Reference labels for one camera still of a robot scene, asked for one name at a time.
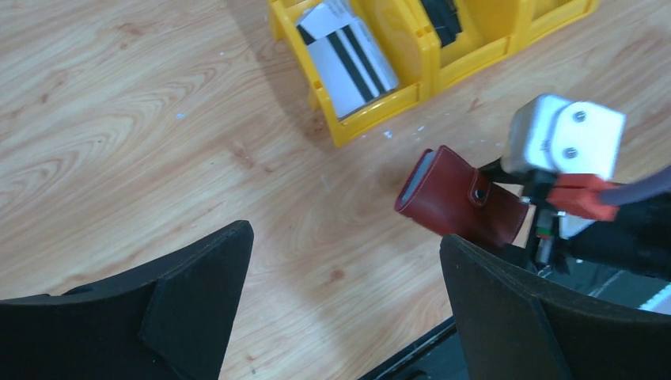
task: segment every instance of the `maroon leather pouch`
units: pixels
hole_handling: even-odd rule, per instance
[[[394,208],[436,234],[502,247],[513,242],[529,207],[441,146],[424,152]]]

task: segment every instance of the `wooden table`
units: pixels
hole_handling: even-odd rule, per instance
[[[666,0],[604,0],[342,149],[265,4],[0,3],[0,298],[59,294],[247,219],[221,378],[354,379],[451,315],[439,238],[392,210],[422,150],[489,162],[513,113],[553,92],[629,115],[618,181],[671,162]]]

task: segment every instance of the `bolt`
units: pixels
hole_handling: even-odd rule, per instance
[[[582,123],[585,121],[585,118],[587,117],[587,114],[585,111],[578,111],[573,114],[573,120],[575,120],[576,123]]]
[[[578,150],[575,148],[566,148],[564,150],[564,157],[565,158],[576,158],[578,156]]]

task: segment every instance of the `red connector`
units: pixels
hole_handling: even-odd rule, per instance
[[[619,208],[601,203],[599,192],[614,187],[594,174],[561,174],[548,202],[558,210],[581,218],[612,221]]]

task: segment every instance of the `yellow storage tray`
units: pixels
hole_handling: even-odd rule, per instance
[[[387,96],[339,120],[295,21],[320,0],[268,0],[273,37],[286,39],[321,108],[333,142],[342,146],[379,123],[430,99],[547,34],[592,13],[598,0],[454,0],[462,32],[441,47],[420,0],[350,0],[400,80]]]

